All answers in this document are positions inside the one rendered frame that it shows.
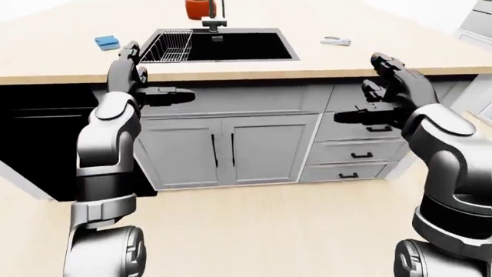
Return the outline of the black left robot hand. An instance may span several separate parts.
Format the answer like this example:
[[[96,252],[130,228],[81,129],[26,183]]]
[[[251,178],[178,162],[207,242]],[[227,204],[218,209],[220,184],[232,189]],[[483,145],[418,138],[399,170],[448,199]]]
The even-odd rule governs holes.
[[[190,89],[176,87],[151,87],[148,84],[148,72],[138,66],[140,48],[136,41],[130,41],[118,53],[118,59],[111,63],[107,74],[108,92],[130,94],[139,108],[170,106],[189,103],[195,100],[195,93]]]

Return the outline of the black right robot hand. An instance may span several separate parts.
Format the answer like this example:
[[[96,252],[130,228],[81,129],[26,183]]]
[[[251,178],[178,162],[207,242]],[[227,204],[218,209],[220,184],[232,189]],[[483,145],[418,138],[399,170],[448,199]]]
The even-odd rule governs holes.
[[[371,64],[386,86],[364,80],[361,89],[367,104],[354,111],[335,113],[335,122],[402,129],[415,110],[439,103],[431,82],[419,71],[406,68],[399,59],[376,52]]]

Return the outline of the black sink faucet spout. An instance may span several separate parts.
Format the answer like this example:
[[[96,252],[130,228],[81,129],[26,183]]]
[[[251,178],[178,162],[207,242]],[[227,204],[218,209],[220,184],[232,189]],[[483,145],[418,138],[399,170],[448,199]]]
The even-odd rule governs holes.
[[[208,28],[210,33],[218,32],[219,27],[228,27],[228,22],[225,18],[225,1],[220,0],[220,3],[221,17],[217,15],[214,0],[208,0],[208,16],[201,18],[202,26]]]

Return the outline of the black kitchen sink basin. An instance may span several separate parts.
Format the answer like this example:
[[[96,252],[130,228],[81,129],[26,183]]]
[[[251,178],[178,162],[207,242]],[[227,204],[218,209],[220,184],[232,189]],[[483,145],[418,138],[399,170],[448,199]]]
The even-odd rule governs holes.
[[[184,62],[276,62],[299,59],[277,28],[221,28],[216,33],[210,33],[206,28],[196,28],[192,31],[192,49],[188,60]]]

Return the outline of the blue sponge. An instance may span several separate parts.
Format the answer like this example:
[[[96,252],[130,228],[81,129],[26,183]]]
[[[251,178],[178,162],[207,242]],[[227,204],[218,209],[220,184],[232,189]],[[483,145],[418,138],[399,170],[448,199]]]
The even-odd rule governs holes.
[[[94,38],[94,41],[102,51],[115,50],[120,48],[119,40],[113,35],[96,37]]]

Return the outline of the grey drawer with tall front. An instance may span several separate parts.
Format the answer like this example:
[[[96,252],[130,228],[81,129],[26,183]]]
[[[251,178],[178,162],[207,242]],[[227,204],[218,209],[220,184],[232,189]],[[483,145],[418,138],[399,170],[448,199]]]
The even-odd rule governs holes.
[[[369,125],[376,128],[389,125]],[[335,140],[370,140],[370,139],[399,139],[401,131],[393,128],[391,132],[369,132],[367,127],[361,124],[340,124],[334,121],[333,112],[325,112],[317,134],[315,142],[328,142]]]

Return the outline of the small white blue object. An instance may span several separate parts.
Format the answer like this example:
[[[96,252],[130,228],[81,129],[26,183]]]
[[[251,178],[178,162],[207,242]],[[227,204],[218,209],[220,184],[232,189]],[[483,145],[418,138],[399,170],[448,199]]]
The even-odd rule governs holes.
[[[325,44],[325,45],[350,46],[351,40],[349,38],[339,38],[336,36],[325,36],[320,40],[320,43]]]

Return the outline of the grey drawer with medium front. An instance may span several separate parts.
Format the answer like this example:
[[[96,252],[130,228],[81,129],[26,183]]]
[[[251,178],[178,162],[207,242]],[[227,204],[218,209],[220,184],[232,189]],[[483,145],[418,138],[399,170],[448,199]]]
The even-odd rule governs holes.
[[[402,147],[401,140],[315,142],[306,165],[393,161]]]

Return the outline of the red orange pot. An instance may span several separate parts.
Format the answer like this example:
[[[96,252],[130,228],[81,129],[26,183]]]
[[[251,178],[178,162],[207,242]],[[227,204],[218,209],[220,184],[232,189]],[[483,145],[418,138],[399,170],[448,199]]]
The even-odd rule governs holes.
[[[210,7],[216,11],[214,0],[185,0],[185,9],[190,20],[201,20],[210,15]]]

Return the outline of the grey background cabinet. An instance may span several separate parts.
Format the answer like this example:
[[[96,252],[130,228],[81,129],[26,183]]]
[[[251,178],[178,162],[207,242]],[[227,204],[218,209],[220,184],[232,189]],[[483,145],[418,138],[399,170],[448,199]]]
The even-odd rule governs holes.
[[[492,0],[477,0],[454,37],[492,52]]]

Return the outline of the grey cabinet door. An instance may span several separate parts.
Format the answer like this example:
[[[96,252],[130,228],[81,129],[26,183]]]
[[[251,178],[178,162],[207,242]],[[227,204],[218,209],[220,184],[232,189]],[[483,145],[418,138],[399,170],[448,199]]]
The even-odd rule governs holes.
[[[158,191],[219,184],[211,134],[218,140],[214,119],[144,119],[138,137],[138,160]]]
[[[227,118],[222,122],[228,185],[295,182],[318,115]],[[231,160],[234,133],[236,165]]]

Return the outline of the grey drawer with short front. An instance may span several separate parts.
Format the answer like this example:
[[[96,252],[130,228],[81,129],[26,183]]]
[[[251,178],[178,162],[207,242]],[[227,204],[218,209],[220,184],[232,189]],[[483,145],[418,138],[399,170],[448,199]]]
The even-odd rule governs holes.
[[[351,175],[356,172],[358,179],[379,179],[384,177],[396,162],[359,162],[338,163],[330,165],[306,165],[301,174],[300,183],[338,182],[353,179],[340,179],[339,173]]]

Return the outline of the grey false drawer panel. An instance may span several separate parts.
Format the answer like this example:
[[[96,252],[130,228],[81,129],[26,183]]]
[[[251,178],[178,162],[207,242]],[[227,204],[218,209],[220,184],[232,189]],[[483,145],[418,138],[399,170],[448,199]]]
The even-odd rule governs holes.
[[[212,87],[194,89],[193,102],[169,107],[145,107],[143,117],[240,115],[251,113],[322,112],[333,85]]]

